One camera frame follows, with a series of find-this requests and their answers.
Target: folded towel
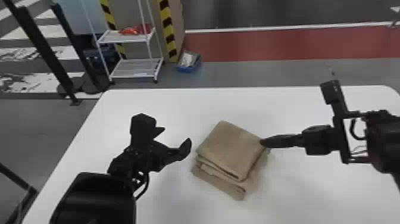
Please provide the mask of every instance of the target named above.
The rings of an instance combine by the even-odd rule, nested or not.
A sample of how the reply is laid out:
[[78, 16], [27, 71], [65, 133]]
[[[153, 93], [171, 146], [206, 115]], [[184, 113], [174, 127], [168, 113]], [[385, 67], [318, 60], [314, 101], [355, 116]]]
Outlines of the folded towel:
[[197, 149], [196, 159], [223, 176], [242, 182], [263, 149], [259, 137], [221, 121]]
[[218, 171], [199, 161], [197, 161], [194, 165], [192, 173], [203, 181], [208, 182], [219, 190], [230, 195], [235, 200], [240, 201], [245, 198], [245, 195], [248, 192], [251, 192], [255, 189], [257, 185], [256, 181], [258, 180], [258, 173], [260, 172], [261, 168], [266, 164], [267, 155], [268, 151], [264, 151], [264, 153], [258, 158], [258, 160], [250, 169], [250, 172], [248, 173], [248, 178], [246, 178], [242, 182], [235, 182], [227, 177], [221, 178], [221, 175]]

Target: yellow hazard stripe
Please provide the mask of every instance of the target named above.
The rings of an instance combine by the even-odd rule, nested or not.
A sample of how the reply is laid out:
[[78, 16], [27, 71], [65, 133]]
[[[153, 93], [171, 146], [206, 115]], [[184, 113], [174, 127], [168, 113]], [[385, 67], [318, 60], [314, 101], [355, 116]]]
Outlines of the yellow hazard stripe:
[[[115, 18], [110, 9], [110, 0], [100, 0], [100, 6], [104, 12], [105, 21], [107, 22], [110, 30], [117, 30], [117, 24], [115, 23]], [[121, 54], [121, 57], [123, 59], [126, 59], [126, 50], [122, 46], [122, 44], [121, 43], [115, 44], [115, 48], [118, 51], [118, 53]]]
[[170, 62], [178, 62], [174, 26], [172, 23], [171, 9], [168, 0], [158, 0], [158, 6], [160, 8], [162, 33], [167, 45]]

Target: red object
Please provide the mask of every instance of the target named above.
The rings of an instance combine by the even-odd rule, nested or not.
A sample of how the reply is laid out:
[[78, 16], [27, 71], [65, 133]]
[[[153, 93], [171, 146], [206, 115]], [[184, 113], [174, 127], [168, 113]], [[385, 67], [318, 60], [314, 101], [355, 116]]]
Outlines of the red object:
[[203, 61], [400, 57], [400, 29], [356, 27], [186, 34], [184, 49]]
[[[146, 29], [147, 34], [151, 33], [153, 26], [151, 24], [145, 24], [145, 29]], [[141, 35], [141, 34], [145, 34], [145, 31], [143, 29], [143, 25], [138, 25], [138, 26], [127, 27], [125, 29], [122, 29], [119, 31], [119, 33], [124, 34], [124, 35]]]

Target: wall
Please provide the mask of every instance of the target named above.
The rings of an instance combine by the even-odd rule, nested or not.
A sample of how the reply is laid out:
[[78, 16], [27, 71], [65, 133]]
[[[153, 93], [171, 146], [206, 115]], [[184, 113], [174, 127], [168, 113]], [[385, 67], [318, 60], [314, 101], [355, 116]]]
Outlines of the wall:
[[86, 19], [81, 2], [85, 3], [90, 20], [96, 33], [105, 30], [104, 13], [99, 0], [53, 0], [61, 5], [67, 21], [76, 35], [90, 33], [89, 23]]

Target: white wire shelf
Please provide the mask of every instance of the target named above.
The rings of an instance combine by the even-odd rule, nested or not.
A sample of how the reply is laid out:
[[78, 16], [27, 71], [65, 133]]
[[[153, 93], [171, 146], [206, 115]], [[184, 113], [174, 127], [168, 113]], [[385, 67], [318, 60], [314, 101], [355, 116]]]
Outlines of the white wire shelf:
[[164, 58], [120, 60], [111, 73], [112, 78], [141, 78], [157, 79]]
[[98, 39], [98, 43], [135, 43], [150, 41], [155, 32], [155, 28], [151, 29], [151, 33], [147, 35], [124, 35], [118, 30], [106, 30]]

